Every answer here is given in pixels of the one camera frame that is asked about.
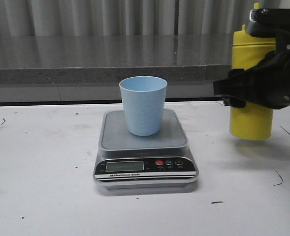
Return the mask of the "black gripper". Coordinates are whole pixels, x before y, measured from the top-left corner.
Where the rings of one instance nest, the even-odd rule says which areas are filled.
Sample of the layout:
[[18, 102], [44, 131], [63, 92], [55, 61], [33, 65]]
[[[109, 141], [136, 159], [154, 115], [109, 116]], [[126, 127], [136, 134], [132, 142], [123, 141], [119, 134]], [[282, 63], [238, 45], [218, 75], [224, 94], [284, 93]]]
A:
[[214, 81], [214, 95], [220, 95], [225, 106], [235, 108], [245, 108], [246, 100], [272, 109], [289, 106], [290, 9], [251, 10], [246, 33], [256, 38], [275, 38], [275, 49], [254, 68], [232, 69], [225, 79]]

